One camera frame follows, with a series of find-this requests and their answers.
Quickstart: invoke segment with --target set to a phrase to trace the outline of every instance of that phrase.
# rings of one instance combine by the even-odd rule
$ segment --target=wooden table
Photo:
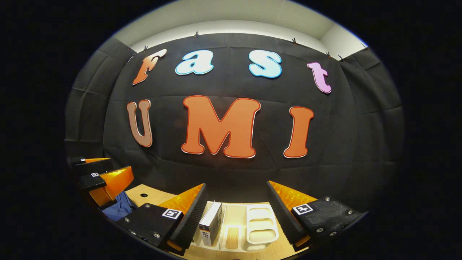
[[[174,194],[166,193],[160,190],[153,189],[146,185],[139,185],[133,189],[126,191],[128,197],[137,205],[143,205],[144,203],[151,203],[153,205],[159,205],[162,202],[176,196]],[[267,248],[254,252],[227,252],[211,250],[207,248],[201,248],[191,245],[184,256],[179,256],[189,260],[202,260],[202,259],[214,259],[214,260],[279,260],[296,254],[293,250],[292,245],[289,244],[284,233],[282,232],[279,222],[276,220],[278,225],[279,239],[271,243]]]

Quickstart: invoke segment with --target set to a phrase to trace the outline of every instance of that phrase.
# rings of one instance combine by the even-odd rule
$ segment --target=black fabric backdrop
[[[164,48],[166,55],[147,72],[147,79],[133,86],[142,60]],[[120,62],[128,61],[133,51],[126,46],[118,50],[114,52],[120,57],[114,61],[117,66],[94,74],[90,81],[99,82],[92,90],[98,100],[74,91],[90,90],[85,88],[87,81],[74,83],[67,104],[66,141],[69,156],[105,156],[113,158],[116,167],[131,165],[136,180],[130,187],[143,183],[178,194],[205,182],[211,199],[250,203],[267,201],[265,182],[273,180],[313,197],[337,197],[363,211],[384,191],[397,169],[404,138],[401,101],[387,70],[371,50],[361,50],[342,62],[282,39],[238,33],[163,43],[136,54],[125,66]],[[175,67],[194,50],[213,52],[213,70],[205,75],[177,75]],[[275,79],[253,76],[248,69],[253,50],[278,53],[281,75]],[[102,71],[96,55],[85,68]],[[330,94],[317,88],[306,66],[310,62],[320,63],[328,72],[325,79],[332,87]],[[253,132],[255,157],[226,157],[223,149],[229,138],[216,155],[207,147],[202,155],[182,152],[188,123],[182,102],[191,95],[208,96],[220,118],[237,98],[259,101]],[[152,105],[153,145],[149,148],[133,138],[126,109],[128,102],[142,99]],[[283,156],[291,138],[292,106],[314,112],[308,154],[297,159]],[[137,121],[143,134],[139,110]]]

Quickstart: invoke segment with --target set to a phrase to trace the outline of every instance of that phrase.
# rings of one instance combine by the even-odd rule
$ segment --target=white container
[[[244,250],[262,250],[279,238],[273,209],[269,204],[247,205]]]

